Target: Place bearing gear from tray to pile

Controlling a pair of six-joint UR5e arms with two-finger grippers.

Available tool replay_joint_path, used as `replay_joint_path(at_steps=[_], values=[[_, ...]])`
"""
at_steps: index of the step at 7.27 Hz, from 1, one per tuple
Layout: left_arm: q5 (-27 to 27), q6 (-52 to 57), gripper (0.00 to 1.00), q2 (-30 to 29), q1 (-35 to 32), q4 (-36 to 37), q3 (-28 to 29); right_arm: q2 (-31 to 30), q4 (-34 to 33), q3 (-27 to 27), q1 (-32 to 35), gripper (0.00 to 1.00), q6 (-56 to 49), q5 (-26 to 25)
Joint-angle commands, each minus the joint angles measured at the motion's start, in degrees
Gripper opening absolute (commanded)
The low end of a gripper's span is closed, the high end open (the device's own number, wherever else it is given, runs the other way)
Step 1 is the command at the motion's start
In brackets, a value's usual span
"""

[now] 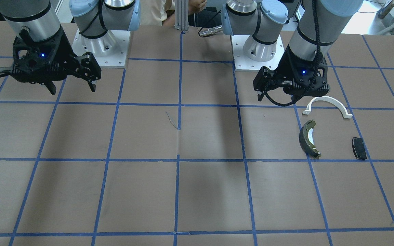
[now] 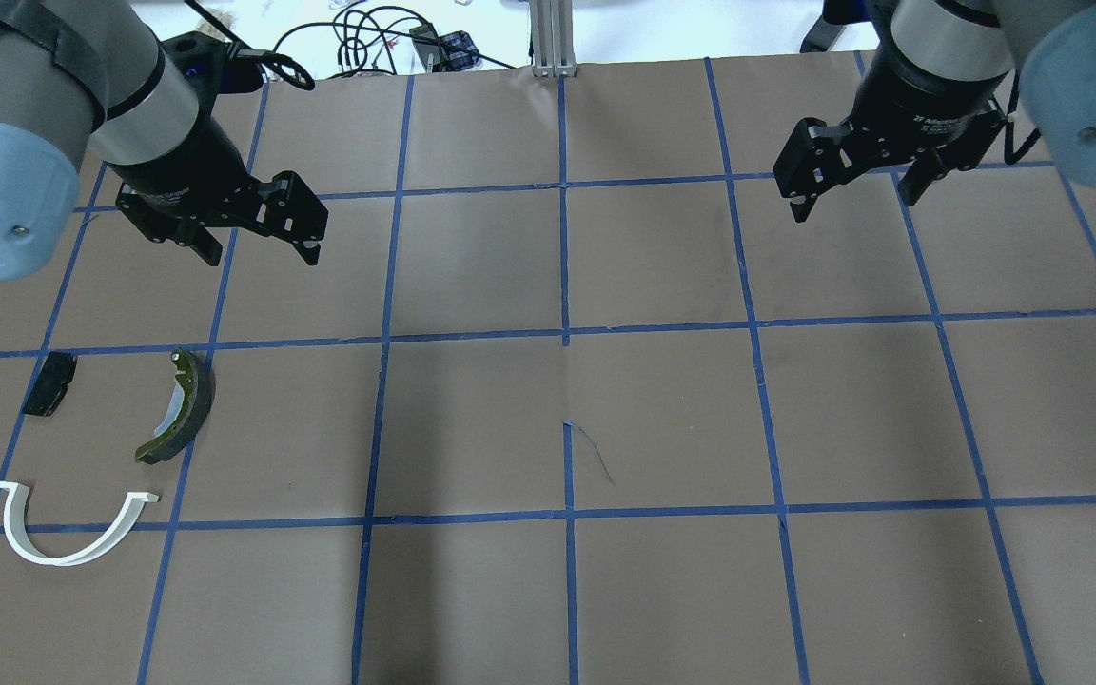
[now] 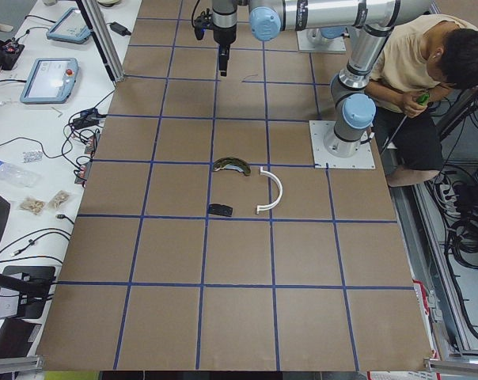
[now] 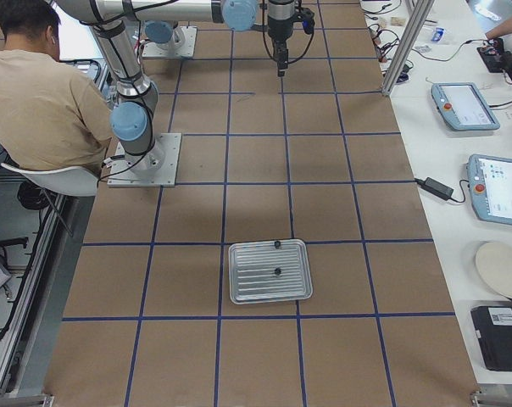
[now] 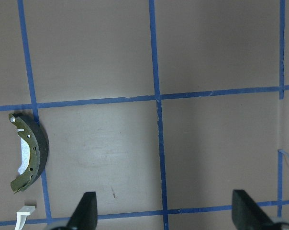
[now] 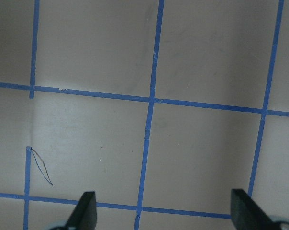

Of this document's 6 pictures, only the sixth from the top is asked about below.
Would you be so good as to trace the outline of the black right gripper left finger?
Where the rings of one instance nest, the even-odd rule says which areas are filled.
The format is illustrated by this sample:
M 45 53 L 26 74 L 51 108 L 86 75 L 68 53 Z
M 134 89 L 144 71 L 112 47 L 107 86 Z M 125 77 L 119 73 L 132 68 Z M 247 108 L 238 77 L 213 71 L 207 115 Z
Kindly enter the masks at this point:
M 95 192 L 84 192 L 68 218 L 65 230 L 94 230 L 97 224 Z

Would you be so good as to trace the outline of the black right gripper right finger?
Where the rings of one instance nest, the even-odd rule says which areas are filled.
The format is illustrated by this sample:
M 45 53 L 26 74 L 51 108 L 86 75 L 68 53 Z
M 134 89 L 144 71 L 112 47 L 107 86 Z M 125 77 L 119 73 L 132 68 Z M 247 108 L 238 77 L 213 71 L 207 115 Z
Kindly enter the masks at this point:
M 231 190 L 231 220 L 237 230 L 279 230 L 243 189 Z

